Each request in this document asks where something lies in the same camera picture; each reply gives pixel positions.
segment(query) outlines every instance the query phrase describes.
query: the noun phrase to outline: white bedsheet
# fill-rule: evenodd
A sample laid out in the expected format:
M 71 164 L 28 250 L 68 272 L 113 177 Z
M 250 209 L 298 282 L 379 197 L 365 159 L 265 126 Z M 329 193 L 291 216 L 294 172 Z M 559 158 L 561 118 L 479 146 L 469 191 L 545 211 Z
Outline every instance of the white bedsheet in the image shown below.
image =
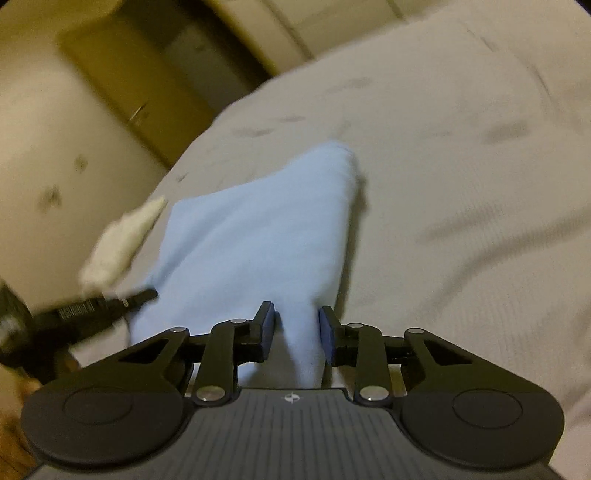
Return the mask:
M 344 141 L 366 183 L 343 321 L 388 335 L 422 326 L 542 385 L 567 418 L 552 465 L 589 479 L 590 121 L 591 18 L 581 7 L 457 2 L 234 104 L 154 197 L 172 205 Z M 120 290 L 154 264 L 168 211 Z

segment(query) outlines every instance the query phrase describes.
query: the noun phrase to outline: logo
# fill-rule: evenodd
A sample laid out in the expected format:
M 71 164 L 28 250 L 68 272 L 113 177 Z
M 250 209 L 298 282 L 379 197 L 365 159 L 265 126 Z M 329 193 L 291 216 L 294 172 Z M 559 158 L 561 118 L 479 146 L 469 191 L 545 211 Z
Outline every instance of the logo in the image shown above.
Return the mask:
M 293 392 L 288 393 L 285 397 L 283 397 L 283 400 L 288 401 L 292 405 L 294 403 L 296 403 L 299 399 L 300 399 L 300 396 L 297 393 L 293 393 Z

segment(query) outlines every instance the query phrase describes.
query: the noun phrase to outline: black mount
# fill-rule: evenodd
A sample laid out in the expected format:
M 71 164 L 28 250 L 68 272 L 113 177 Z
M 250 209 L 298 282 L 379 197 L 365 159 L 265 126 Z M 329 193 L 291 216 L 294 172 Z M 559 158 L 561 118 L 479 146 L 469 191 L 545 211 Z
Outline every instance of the black mount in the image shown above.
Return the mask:
M 420 450 L 475 470 L 548 463 L 564 417 L 542 388 L 423 329 L 384 337 L 341 325 L 330 307 L 319 322 L 327 363 L 356 367 L 353 403 L 389 412 Z M 27 439 L 61 468 L 140 462 L 174 443 L 195 411 L 239 398 L 237 366 L 268 358 L 274 325 L 274 305 L 264 302 L 253 320 L 222 322 L 208 335 L 176 327 L 59 378 L 25 404 Z M 393 395 L 389 364 L 401 365 L 405 397 Z

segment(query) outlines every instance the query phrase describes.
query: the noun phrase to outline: door handle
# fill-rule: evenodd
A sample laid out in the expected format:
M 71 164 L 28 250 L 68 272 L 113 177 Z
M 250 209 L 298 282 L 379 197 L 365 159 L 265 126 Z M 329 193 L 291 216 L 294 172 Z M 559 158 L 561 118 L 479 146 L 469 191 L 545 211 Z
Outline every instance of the door handle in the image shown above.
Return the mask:
M 131 114 L 131 116 L 129 117 L 130 124 L 139 125 L 139 121 L 141 120 L 141 117 L 139 115 L 144 110 L 144 108 L 146 108 L 147 105 L 148 105 L 148 102 L 145 102 L 134 113 Z

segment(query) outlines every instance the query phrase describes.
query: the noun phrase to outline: screw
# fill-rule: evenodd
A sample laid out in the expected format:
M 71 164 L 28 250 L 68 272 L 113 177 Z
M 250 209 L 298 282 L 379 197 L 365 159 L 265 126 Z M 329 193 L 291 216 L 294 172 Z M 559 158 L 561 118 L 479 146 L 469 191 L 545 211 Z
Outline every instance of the screw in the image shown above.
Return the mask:
M 226 395 L 226 391 L 217 385 L 208 385 L 207 387 L 199 388 L 195 392 L 195 395 L 202 401 L 218 401 Z
M 381 401 L 386 400 L 390 393 L 384 387 L 379 387 L 378 385 L 369 385 L 359 390 L 359 395 L 361 395 L 361 398 L 367 401 Z

